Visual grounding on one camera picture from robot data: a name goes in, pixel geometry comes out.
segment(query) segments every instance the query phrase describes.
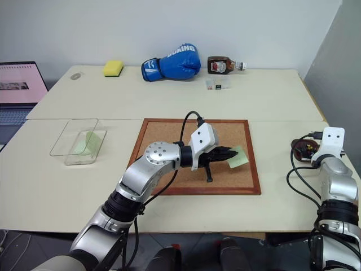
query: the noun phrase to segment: wooden frame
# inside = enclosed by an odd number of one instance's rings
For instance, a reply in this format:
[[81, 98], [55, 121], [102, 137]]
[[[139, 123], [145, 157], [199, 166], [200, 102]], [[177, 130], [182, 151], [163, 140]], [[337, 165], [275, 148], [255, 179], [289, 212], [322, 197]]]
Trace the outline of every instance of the wooden frame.
[[[182, 123], [182, 119], [144, 119], [140, 129], [133, 152], [130, 156], [128, 167], [135, 162], [138, 156], [140, 146], [147, 130], [148, 123]], [[196, 120], [187, 120], [189, 123], [195, 123]], [[254, 158], [252, 140], [250, 137], [249, 125], [247, 120], [206, 120], [207, 123], [242, 123], [244, 125], [245, 138], [248, 149], [248, 159], [250, 163], [250, 171], [252, 174], [253, 187], [222, 187], [218, 189], [210, 189], [206, 187], [172, 187], [170, 186], [163, 195], [260, 195], [261, 187], [259, 185], [256, 160]], [[153, 194], [160, 191], [162, 187], [157, 187]]]

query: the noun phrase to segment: sauce bottle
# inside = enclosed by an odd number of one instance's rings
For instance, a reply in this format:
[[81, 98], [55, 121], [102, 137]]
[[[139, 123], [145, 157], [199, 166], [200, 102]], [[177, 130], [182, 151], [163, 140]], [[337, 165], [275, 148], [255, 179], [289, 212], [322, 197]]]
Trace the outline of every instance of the sauce bottle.
[[246, 66], [246, 63], [235, 62], [225, 56], [208, 57], [208, 73], [216, 75], [226, 75], [232, 71], [244, 71]]

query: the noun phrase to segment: sticky note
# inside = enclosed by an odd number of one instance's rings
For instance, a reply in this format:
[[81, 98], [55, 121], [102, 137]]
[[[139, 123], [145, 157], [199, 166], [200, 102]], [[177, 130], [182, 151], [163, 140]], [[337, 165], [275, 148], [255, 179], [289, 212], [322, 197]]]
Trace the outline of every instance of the sticky note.
[[246, 153], [244, 152], [243, 148], [241, 146], [236, 146], [230, 151], [236, 151], [238, 154], [232, 158], [227, 159], [226, 161], [230, 165], [230, 168], [239, 167], [240, 165], [248, 163], [248, 158], [246, 156]]
[[78, 155], [91, 155], [96, 154], [100, 147], [102, 140], [93, 131], [88, 131], [85, 136], [85, 140], [78, 142], [74, 148], [73, 153]]
[[102, 140], [100, 139], [100, 137], [94, 133], [93, 131], [88, 131], [86, 133], [86, 139], [85, 141], [87, 142], [86, 148], [92, 153], [92, 154], [96, 154], [99, 150], [100, 144], [102, 142]]

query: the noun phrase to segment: white table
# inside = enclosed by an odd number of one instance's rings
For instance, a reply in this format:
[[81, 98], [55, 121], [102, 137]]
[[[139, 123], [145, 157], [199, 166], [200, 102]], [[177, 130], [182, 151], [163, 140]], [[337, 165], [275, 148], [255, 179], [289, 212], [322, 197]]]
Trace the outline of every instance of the white table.
[[196, 110], [207, 119], [323, 120], [295, 70], [247, 70], [229, 75], [232, 87], [223, 90], [207, 90], [208, 76], [201, 69], [188, 81], [145, 82], [140, 67], [104, 77], [101, 66], [73, 66], [28, 119], [184, 118]]
[[[0, 228], [78, 232], [126, 169], [140, 120], [101, 120], [107, 127], [92, 165], [65, 166], [49, 152], [66, 120], [29, 120], [0, 152]], [[286, 184], [291, 140], [321, 121], [250, 121], [262, 195], [160, 196], [139, 217], [142, 232], [307, 231], [316, 207]], [[347, 157], [343, 161], [360, 178]], [[316, 172], [304, 172], [318, 187]], [[300, 181], [292, 182], [301, 191]]]

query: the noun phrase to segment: clear plastic container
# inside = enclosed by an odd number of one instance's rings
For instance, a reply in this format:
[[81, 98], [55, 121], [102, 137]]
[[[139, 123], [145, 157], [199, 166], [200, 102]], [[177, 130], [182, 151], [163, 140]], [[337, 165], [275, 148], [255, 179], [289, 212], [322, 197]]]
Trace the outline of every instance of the clear plastic container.
[[50, 151], [65, 165], [94, 163], [107, 131], [98, 119], [69, 120]]
[[229, 75], [214, 75], [205, 79], [207, 90], [230, 89], [231, 79]]

